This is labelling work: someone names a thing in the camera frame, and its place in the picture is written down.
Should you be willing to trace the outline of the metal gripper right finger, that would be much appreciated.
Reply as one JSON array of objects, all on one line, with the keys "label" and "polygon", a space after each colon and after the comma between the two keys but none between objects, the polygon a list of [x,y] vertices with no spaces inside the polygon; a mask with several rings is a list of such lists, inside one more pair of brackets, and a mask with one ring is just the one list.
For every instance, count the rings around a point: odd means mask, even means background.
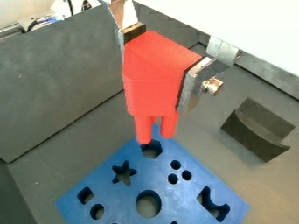
[{"label": "metal gripper right finger", "polygon": [[210,37],[206,46],[208,56],[202,57],[196,64],[186,70],[176,109],[185,114],[198,103],[204,93],[216,95],[222,87],[222,82],[216,79],[234,64],[240,50],[222,40]]}]

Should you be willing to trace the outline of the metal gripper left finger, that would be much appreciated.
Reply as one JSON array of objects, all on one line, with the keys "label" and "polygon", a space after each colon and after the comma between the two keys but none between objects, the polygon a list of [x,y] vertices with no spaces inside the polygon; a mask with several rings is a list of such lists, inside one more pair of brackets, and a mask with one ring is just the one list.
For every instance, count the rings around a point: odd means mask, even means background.
[{"label": "metal gripper left finger", "polygon": [[114,35],[120,55],[125,44],[145,32],[145,24],[138,22],[133,0],[98,0],[114,23]]}]

